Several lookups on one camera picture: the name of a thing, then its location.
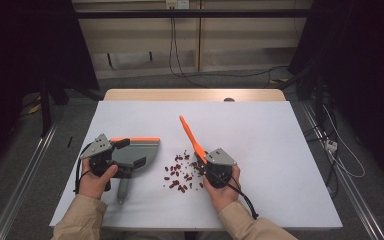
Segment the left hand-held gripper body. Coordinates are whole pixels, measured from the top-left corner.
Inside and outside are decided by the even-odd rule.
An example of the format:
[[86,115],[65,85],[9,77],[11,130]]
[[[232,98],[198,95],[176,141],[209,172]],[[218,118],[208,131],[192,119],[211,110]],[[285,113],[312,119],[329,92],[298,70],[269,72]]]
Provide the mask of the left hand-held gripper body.
[[80,155],[81,159],[89,159],[91,171],[94,175],[102,176],[112,165],[118,166],[118,171],[114,178],[130,178],[132,168],[127,164],[122,164],[113,159],[113,152],[116,149],[104,134],[100,134],[91,142]]

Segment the aluminium floor rail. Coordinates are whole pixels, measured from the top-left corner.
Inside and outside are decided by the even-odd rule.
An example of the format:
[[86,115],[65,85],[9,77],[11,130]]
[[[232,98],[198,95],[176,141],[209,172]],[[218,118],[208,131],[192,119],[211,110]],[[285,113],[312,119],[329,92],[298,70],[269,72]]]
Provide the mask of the aluminium floor rail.
[[3,211],[0,214],[0,240],[6,240],[9,230],[11,229],[12,224],[21,209],[27,192],[30,189],[35,175],[46,155],[49,145],[54,138],[57,127],[57,123],[52,124],[46,134],[40,138],[40,141],[30,158],[21,179],[18,181],[15,190],[3,208]]
[[327,137],[327,133],[322,130],[316,123],[315,110],[312,108],[310,103],[300,103],[308,121],[314,128],[316,136],[319,138],[319,142],[324,152],[327,154],[329,162],[332,165],[332,169],[335,171],[338,181],[341,183],[344,192],[350,200],[353,208],[356,211],[363,227],[369,235],[371,240],[384,240],[384,232],[381,229],[375,215],[371,211],[369,205],[363,198],[362,194],[358,190],[354,183],[354,177],[348,173],[348,170],[343,165],[340,157],[335,157],[334,154],[325,148],[325,141],[321,140],[321,137]]

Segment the black horizontal bar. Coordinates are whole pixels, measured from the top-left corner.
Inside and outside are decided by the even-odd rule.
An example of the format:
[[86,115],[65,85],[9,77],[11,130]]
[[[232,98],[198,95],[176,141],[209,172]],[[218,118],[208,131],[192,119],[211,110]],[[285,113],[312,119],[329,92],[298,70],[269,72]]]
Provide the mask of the black horizontal bar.
[[81,19],[110,18],[295,18],[308,17],[315,11],[308,9],[269,9],[269,10],[117,10],[117,11],[77,11]]

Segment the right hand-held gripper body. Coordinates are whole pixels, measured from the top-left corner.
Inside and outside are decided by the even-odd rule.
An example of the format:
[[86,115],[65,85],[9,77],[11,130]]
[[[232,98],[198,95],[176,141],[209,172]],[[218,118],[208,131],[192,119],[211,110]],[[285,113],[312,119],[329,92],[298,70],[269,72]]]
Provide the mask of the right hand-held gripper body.
[[222,148],[205,152],[204,159],[203,174],[210,185],[216,189],[225,187],[232,177],[236,161]]

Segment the white wall socket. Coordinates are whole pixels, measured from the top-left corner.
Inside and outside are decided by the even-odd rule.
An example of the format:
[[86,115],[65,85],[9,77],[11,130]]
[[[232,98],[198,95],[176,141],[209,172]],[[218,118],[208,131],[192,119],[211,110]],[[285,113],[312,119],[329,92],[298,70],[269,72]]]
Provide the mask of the white wall socket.
[[186,10],[190,8],[189,0],[165,0],[166,8],[170,10]]

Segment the red and green beans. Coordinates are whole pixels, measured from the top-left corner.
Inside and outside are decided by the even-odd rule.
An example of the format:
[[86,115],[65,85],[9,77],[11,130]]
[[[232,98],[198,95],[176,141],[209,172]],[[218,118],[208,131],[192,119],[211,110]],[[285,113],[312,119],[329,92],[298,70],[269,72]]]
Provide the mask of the red and green beans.
[[164,167],[164,187],[181,193],[199,191],[203,188],[197,162],[187,150],[174,156],[173,163]]

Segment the dark curtain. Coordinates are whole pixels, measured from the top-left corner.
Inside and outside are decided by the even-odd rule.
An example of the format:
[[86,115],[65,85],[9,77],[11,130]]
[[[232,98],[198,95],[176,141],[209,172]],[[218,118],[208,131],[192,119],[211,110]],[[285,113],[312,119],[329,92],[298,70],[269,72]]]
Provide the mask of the dark curtain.
[[384,0],[313,0],[289,71],[312,65],[384,171]]
[[45,83],[61,90],[99,88],[72,0],[0,0],[0,153],[23,97]]

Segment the white table mat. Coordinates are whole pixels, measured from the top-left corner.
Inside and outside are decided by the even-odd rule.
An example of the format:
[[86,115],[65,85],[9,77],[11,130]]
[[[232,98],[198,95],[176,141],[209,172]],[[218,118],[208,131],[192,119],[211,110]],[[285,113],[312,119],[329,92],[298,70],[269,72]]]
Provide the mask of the white table mat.
[[184,192],[167,181],[167,167],[192,145],[192,130],[206,151],[225,150],[237,161],[242,191],[256,212],[288,229],[334,229],[342,222],[287,101],[102,101],[84,139],[157,137],[155,159],[140,169],[124,204],[111,189],[103,225],[117,230],[219,230],[200,179]]

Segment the person's left hand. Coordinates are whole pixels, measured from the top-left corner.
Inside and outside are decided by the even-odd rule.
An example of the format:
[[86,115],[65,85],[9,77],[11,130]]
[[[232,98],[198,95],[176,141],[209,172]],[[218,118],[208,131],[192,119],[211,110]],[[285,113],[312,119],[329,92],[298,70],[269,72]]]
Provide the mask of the person's left hand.
[[78,193],[83,196],[100,200],[105,191],[106,184],[117,173],[118,166],[110,166],[102,176],[92,173],[89,159],[82,160],[82,173]]

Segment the grey dustpan with orange lip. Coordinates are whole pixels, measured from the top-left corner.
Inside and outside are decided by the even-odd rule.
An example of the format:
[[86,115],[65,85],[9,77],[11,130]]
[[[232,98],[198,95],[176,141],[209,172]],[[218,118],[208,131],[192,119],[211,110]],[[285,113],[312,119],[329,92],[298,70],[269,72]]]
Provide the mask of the grey dustpan with orange lip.
[[[158,153],[160,139],[158,137],[133,137],[130,139],[130,145],[113,152],[113,159],[122,164],[127,164],[132,168],[130,178],[118,178],[119,185],[117,190],[117,202],[123,205],[127,199],[129,190],[129,181],[139,169],[149,165]],[[138,169],[133,168],[133,162],[145,157],[146,164]]]

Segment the black metal stand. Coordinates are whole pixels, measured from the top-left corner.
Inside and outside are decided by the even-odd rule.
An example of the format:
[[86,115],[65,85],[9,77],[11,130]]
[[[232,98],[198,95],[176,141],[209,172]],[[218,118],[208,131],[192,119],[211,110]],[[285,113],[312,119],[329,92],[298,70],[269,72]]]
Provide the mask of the black metal stand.
[[317,125],[323,124],[323,84],[316,63],[306,66],[301,72],[286,82],[280,84],[278,89],[284,91],[294,85],[300,100],[309,100],[315,97],[314,110]]
[[51,110],[49,97],[57,105],[66,105],[69,97],[65,93],[63,81],[56,77],[43,77],[39,84],[40,87],[40,103],[42,108],[42,133],[45,137],[52,126]]

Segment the light wooden table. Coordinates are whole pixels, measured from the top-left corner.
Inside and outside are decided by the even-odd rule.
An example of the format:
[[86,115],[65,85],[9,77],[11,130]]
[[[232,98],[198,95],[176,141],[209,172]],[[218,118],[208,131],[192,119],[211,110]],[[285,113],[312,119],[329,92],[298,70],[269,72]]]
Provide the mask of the light wooden table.
[[105,101],[285,101],[277,89],[110,89]]

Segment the person's right hand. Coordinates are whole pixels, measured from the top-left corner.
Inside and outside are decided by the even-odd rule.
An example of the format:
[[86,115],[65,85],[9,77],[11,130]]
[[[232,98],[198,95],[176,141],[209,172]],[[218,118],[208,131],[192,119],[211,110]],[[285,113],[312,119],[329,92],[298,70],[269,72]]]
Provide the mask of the person's right hand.
[[[238,166],[234,166],[232,177],[229,181],[229,184],[238,190],[241,189],[241,185],[239,183],[239,177],[240,177],[240,168]],[[219,188],[219,189],[214,188],[209,183],[206,177],[203,177],[203,186],[206,189],[210,197],[212,206],[214,207],[217,213],[219,213],[221,210],[223,210],[232,202],[235,202],[238,200],[239,194],[229,186],[226,186],[224,188]]]

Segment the orange brush with grey bristles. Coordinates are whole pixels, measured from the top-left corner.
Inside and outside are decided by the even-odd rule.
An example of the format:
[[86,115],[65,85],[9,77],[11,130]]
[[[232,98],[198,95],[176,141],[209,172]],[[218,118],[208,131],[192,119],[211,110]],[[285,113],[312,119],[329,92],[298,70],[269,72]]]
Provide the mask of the orange brush with grey bristles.
[[204,151],[204,149],[200,146],[200,144],[196,141],[189,125],[187,124],[185,118],[183,116],[180,116],[179,117],[180,119],[180,122],[182,124],[182,127],[186,133],[186,135],[188,136],[192,146],[193,146],[193,149],[195,150],[195,152],[197,153],[197,155],[200,157],[200,159],[202,160],[202,162],[204,164],[207,163],[207,160],[205,159],[205,156],[206,156],[206,153]]

